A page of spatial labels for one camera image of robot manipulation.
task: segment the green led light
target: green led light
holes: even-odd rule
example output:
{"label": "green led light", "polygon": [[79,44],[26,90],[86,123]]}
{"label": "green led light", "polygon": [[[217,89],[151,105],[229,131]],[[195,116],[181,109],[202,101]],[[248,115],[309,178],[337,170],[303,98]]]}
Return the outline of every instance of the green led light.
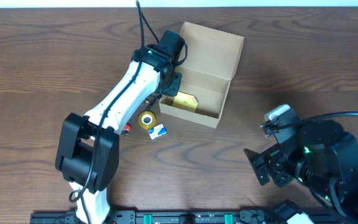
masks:
{"label": "green led light", "polygon": [[278,152],[280,152],[280,150],[276,150],[276,151],[274,151],[273,153],[271,153],[270,157],[272,157],[272,156],[276,155],[276,153],[278,153]]}
{"label": "green led light", "polygon": [[307,153],[311,153],[311,151],[307,147],[305,147],[305,154]]}

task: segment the open cardboard box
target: open cardboard box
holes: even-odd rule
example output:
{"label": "open cardboard box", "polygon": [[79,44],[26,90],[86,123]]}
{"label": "open cardboard box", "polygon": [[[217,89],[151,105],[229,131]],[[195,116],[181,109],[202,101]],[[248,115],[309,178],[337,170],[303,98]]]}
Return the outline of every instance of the open cardboard box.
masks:
{"label": "open cardboard box", "polygon": [[[180,35],[188,45],[185,62],[175,69],[182,74],[179,91],[197,97],[195,113],[172,106],[173,97],[162,96],[161,113],[216,128],[221,120],[230,82],[236,74],[244,37],[185,22]],[[184,58],[183,48],[180,56]]]}

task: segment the yellow tape roll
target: yellow tape roll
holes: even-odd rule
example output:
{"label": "yellow tape roll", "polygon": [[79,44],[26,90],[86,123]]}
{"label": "yellow tape roll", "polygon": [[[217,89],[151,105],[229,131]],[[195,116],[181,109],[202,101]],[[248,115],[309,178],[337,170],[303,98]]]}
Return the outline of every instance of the yellow tape roll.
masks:
{"label": "yellow tape roll", "polygon": [[149,130],[156,124],[155,115],[151,111],[144,111],[139,115],[139,124],[143,129]]}

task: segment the cardboard box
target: cardboard box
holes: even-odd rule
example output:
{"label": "cardboard box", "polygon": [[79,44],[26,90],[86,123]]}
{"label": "cardboard box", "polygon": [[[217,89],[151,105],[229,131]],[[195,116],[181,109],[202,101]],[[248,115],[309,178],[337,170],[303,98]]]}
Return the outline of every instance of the cardboard box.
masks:
{"label": "cardboard box", "polygon": [[[188,45],[185,62],[175,69],[182,74],[179,91],[198,99],[195,113],[172,106],[173,97],[162,96],[161,113],[216,128],[221,120],[230,82],[236,74],[244,37],[185,22],[180,35]],[[185,55],[183,48],[181,60]]]}

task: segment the wooden table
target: wooden table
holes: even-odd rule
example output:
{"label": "wooden table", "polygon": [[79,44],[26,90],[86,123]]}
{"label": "wooden table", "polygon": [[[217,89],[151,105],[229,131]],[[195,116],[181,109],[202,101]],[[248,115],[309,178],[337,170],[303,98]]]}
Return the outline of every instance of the wooden table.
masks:
{"label": "wooden table", "polygon": [[[157,36],[184,21],[246,37],[217,129],[157,113],[154,141],[130,120],[109,201],[139,210],[316,207],[296,182],[261,187],[243,148],[263,151],[259,124],[288,103],[308,116],[358,110],[358,8],[144,9]],[[0,223],[68,210],[54,162],[62,122],[84,114],[122,78],[140,47],[133,9],[0,9]],[[146,43],[152,43],[146,31]],[[358,138],[358,118],[339,119]]]}

